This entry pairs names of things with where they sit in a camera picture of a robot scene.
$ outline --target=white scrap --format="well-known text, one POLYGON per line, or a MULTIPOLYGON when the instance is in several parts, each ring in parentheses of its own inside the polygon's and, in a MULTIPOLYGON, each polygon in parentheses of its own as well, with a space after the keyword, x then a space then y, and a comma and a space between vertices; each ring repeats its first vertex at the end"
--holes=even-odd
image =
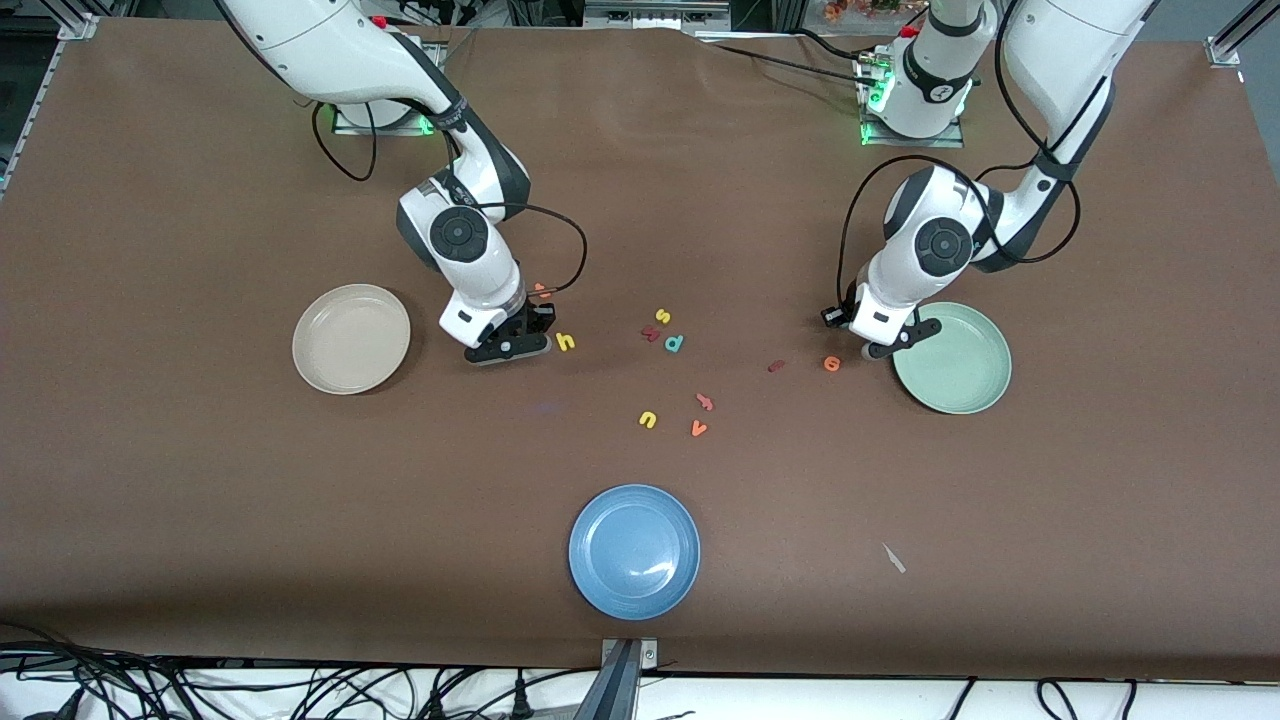
POLYGON ((899 560, 896 555, 893 555, 893 551, 890 550, 887 544, 884 543, 881 544, 884 546, 884 552, 888 553, 888 561, 892 562, 895 568, 897 568, 897 571, 906 573, 906 565, 902 565, 902 561, 899 560))

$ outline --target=green plate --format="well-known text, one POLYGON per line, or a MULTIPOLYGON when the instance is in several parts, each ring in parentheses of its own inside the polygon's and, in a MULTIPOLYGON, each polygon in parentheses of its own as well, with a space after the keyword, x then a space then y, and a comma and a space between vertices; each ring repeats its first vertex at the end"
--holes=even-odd
POLYGON ((942 332, 893 354, 906 391, 938 413, 969 415, 1000 400, 1014 373, 1009 343, 982 313, 956 302, 920 307, 920 318, 942 320, 942 332))

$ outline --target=gray floor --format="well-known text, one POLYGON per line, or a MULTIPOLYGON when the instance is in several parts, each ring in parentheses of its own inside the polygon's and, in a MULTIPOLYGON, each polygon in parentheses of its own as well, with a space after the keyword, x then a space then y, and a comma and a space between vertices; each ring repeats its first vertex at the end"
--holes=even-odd
MULTIPOLYGON (((1164 0, 1139 38, 1201 41, 1225 26, 1247 4, 1248 0, 1164 0)), ((212 0, 141 0, 138 14, 219 18, 212 0)), ((8 158, 13 151, 51 51, 52 41, 47 38, 0 35, 0 156, 8 158)), ((1280 20, 1263 28, 1240 55, 1244 87, 1267 146, 1271 169, 1280 182, 1280 20)))

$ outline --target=white plate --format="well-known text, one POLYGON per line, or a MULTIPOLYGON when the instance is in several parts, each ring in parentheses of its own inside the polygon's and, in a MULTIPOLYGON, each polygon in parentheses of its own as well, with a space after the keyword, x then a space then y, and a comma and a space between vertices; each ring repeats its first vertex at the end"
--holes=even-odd
POLYGON ((293 365, 311 387, 355 395, 392 377, 408 352, 404 305, 374 284, 321 295, 293 331, 293 365))

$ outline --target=brown table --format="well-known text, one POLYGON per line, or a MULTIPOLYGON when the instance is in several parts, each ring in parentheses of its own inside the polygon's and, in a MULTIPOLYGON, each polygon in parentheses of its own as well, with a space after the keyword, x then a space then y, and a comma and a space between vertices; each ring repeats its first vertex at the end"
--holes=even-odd
MULTIPOLYGON (((356 184, 220 23, 67 50, 0 204, 0 612, 172 653, 561 666, 643 634, 690 670, 1280 676, 1280 202, 1235 73, 1130 51, 1075 243, 941 297, 1015 357, 998 405, 943 416, 818 323, 845 205, 901 152, 859 145, 847 86, 664 31, 483 31, 449 63, 532 200, 590 232, 568 354, 475 369, 435 325, 448 288, 393 217, 438 137, 381 138, 356 184), (349 282, 397 292, 415 343, 329 397, 289 336, 349 282), (677 355, 640 336, 658 307, 677 355), (643 624, 566 565, 579 509, 628 482, 703 538, 643 624)), ((1030 155, 992 86, 966 119, 942 156, 1030 155)), ((367 142, 333 146, 362 167, 367 142)), ((576 263, 552 220, 503 233, 531 281, 576 263)))

